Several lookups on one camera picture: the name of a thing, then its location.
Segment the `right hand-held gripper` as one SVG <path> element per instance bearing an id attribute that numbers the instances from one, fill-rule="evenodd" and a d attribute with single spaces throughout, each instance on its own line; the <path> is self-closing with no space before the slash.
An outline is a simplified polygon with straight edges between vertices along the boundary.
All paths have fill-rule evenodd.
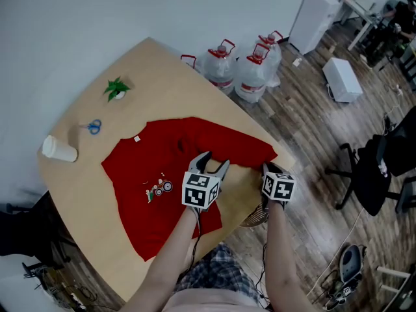
<path id="1" fill-rule="evenodd" d="M 267 211 L 271 202 L 285 208 L 292 200 L 296 186 L 294 178 L 288 174 L 288 171 L 271 162 L 263 163 L 262 176 L 264 176 L 261 189 L 263 210 Z"/>

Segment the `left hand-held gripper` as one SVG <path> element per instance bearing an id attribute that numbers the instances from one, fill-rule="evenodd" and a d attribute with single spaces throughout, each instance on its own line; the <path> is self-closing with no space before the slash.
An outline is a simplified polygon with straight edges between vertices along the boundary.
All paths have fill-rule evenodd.
<path id="1" fill-rule="evenodd" d="M 189 171 L 185 172 L 182 183 L 181 203 L 206 211 L 220 194 L 220 186 L 227 174 L 230 160 L 226 160 L 214 172 L 205 172 L 212 152 L 199 154 L 189 162 Z"/>

